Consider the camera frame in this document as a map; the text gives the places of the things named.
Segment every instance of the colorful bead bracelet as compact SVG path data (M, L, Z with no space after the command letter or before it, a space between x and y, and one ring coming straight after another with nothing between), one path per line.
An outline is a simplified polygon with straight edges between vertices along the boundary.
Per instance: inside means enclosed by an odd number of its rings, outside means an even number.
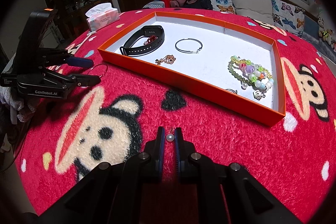
M233 64L239 66L239 69L243 72L243 75L247 77L244 78L234 71ZM271 73L263 68L261 65L253 64L250 60L240 59L239 57L231 56L231 61L228 65L229 72L241 82L241 87L246 89L249 85L255 86L262 92L269 90L273 84L274 80ZM266 84L262 83L261 80L268 78Z

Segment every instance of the white tray bottom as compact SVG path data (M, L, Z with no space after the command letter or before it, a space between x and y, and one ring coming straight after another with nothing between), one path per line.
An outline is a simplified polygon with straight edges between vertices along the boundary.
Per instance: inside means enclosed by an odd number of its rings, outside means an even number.
M174 55L176 60L172 65L162 63L161 66L222 89L237 90L240 96L278 110L277 76L272 45L249 35L224 29L224 27L185 19L156 16L113 43L107 48L107 51L121 54L119 48L136 30L145 25L161 25L165 32L165 40L161 47L154 52L134 58L155 64L156 59L164 58L166 55ZM198 53L179 52L175 49L175 43L183 38L197 39L202 42L203 48ZM146 37L140 38L133 47L142 46L146 40ZM196 41L182 41L178 44L178 47L183 50L195 51L200 45ZM249 86L246 90L243 90L240 81L229 72L227 66L230 57L233 55L260 64L271 72L275 85L266 92L265 98L260 101L256 100L253 97L254 89ZM236 69L236 72L242 75L239 69Z

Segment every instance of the silver charm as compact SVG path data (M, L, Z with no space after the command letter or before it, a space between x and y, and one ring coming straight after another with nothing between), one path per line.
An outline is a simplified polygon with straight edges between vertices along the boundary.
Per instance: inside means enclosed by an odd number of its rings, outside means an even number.
M232 93L234 93L234 94L238 94L238 91L237 90L232 90L232 89L226 89L227 91L229 91L229 92L232 92Z
M253 97L257 100L260 100L261 98L265 98L266 95L263 92L260 92L260 90L256 90L253 92Z

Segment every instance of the black heart pattern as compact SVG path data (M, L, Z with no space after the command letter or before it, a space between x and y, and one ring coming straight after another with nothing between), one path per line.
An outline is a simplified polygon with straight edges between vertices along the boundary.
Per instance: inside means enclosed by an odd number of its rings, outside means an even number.
M178 110L186 105L187 102L176 90L167 90L165 98L161 102L161 108L167 111Z

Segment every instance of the screw head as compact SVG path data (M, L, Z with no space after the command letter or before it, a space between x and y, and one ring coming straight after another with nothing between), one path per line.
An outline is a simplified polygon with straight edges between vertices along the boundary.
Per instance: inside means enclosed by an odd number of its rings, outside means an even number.
M194 160L199 160L200 158L201 158L201 154L200 153L192 153L191 155L190 155L190 157L192 158L192 159L194 159Z
M105 170L105 169L109 168L109 166L110 166L110 164L108 162L101 162L98 165L99 169L101 169L101 170Z
M145 160L145 159L148 159L149 154L146 152L141 152L138 157L142 160Z
M231 167L232 170L235 170L235 171L240 170L240 165L236 162L230 164L230 167Z
M167 140L168 142L172 142L174 139L175 139L175 136L174 136L173 134L168 134L168 135L166 136L166 140Z

